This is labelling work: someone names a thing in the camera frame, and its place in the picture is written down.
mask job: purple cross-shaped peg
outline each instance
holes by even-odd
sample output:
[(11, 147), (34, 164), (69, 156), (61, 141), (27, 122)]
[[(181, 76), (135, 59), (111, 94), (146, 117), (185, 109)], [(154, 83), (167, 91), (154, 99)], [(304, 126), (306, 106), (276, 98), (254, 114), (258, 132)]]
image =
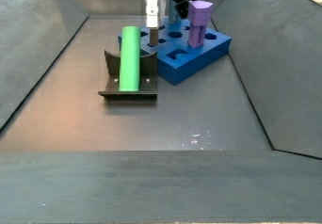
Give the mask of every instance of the purple cross-shaped peg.
[(205, 45), (206, 25), (212, 17), (213, 6), (212, 2), (200, 0), (190, 1), (189, 3), (189, 44), (193, 48), (198, 48)]

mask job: hole in blue block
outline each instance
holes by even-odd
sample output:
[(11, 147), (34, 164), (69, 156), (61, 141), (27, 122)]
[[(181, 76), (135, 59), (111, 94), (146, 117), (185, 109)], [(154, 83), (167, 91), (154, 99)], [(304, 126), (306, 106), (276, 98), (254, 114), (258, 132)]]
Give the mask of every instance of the hole in blue block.
[(170, 32), (167, 35), (173, 39), (179, 39), (183, 36), (183, 33), (182, 32)]
[(214, 34), (212, 34), (212, 33), (206, 33), (205, 38), (206, 38), (208, 40), (216, 40), (216, 39), (217, 39), (217, 35), (214, 35)]
[(143, 37), (146, 37), (149, 35), (149, 33), (147, 32), (141, 32), (141, 37), (143, 38)]
[(159, 39), (159, 43), (166, 43), (165, 39)]
[(177, 55), (186, 55), (186, 54), (188, 54), (188, 52), (183, 49), (177, 49), (174, 52), (167, 54), (167, 56), (175, 60)]

